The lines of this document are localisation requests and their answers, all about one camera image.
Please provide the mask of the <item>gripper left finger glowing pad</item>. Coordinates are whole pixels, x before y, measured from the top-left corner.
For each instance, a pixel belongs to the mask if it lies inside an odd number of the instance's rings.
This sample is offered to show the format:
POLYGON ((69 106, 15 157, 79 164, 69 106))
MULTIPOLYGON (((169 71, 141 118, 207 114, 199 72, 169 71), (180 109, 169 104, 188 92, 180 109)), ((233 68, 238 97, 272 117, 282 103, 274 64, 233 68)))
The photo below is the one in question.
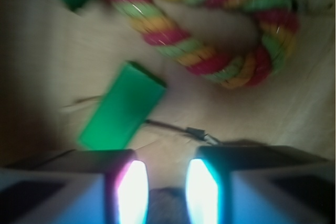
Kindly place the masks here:
POLYGON ((148 201, 133 150, 44 152, 1 169, 1 223, 145 223, 148 201))

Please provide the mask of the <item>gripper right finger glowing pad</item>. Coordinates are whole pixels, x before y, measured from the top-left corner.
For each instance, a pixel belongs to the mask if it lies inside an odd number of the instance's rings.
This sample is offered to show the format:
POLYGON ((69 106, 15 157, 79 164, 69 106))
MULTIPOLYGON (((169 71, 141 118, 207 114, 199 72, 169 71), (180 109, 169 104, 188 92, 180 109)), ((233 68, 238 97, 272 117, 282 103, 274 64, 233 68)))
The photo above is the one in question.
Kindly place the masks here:
POLYGON ((290 146, 202 146, 185 196, 191 223, 335 223, 335 163, 290 146))

